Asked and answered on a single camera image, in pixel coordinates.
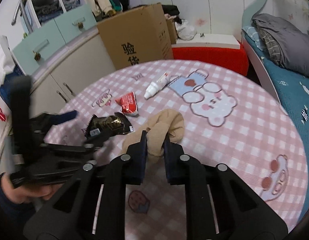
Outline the person left hand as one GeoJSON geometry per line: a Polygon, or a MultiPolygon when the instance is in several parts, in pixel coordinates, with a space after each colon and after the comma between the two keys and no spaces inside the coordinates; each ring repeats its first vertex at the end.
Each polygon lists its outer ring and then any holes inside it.
{"type": "Polygon", "coordinates": [[[63,184],[23,185],[14,188],[8,174],[3,174],[1,178],[1,189],[5,196],[14,204],[29,203],[32,198],[49,200],[62,186],[63,184]]]}

